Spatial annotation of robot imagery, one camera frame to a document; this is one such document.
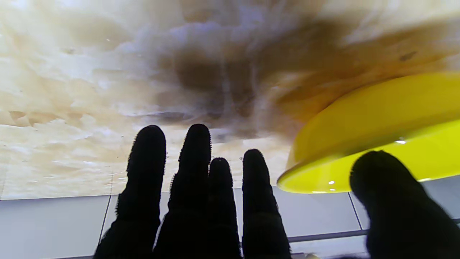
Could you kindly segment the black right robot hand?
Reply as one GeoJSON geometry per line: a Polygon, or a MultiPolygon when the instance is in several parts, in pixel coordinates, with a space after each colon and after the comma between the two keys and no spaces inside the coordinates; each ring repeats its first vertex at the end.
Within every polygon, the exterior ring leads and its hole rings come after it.
{"type": "MultiPolygon", "coordinates": [[[[156,125],[141,129],[128,159],[128,182],[116,220],[94,259],[289,259],[291,249],[258,149],[243,157],[243,238],[237,230],[230,166],[211,158],[207,126],[192,125],[160,220],[166,138],[156,125]]],[[[355,161],[350,185],[369,217],[372,259],[458,259],[459,227],[404,164],[385,151],[355,161]]]]}

